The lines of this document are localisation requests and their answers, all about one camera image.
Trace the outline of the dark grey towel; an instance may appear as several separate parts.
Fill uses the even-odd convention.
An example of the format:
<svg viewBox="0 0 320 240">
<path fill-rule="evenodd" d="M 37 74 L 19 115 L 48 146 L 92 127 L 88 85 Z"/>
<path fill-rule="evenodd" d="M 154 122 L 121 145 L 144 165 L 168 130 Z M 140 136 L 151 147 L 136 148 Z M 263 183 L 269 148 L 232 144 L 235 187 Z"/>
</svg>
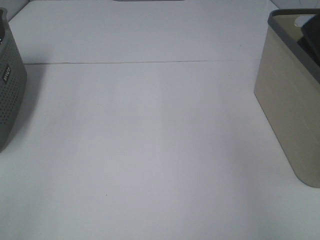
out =
<svg viewBox="0 0 320 240">
<path fill-rule="evenodd" d="M 298 44 L 306 51 L 320 54 L 320 15 L 308 20 L 302 27 L 302 38 Z"/>
</svg>

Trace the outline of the beige basket with grey rim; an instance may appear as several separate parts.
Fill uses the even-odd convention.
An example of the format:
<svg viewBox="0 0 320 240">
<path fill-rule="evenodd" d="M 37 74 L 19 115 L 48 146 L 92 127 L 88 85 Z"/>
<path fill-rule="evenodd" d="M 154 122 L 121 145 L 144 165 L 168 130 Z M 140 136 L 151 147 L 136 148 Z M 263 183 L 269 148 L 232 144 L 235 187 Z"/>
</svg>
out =
<svg viewBox="0 0 320 240">
<path fill-rule="evenodd" d="M 320 54 L 298 41 L 301 27 L 320 15 L 317 8 L 270 13 L 254 85 L 258 100 L 294 174 L 320 186 Z"/>
</svg>

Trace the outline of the grey perforated plastic basket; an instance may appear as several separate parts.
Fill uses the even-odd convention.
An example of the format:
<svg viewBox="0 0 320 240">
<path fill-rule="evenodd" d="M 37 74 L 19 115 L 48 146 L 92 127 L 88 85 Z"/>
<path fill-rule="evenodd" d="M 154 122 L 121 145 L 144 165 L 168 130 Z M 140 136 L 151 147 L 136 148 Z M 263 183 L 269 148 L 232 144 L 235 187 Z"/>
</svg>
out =
<svg viewBox="0 0 320 240">
<path fill-rule="evenodd" d="M 7 9 L 0 9 L 0 148 L 12 131 L 27 83 L 27 72 L 7 20 Z"/>
</svg>

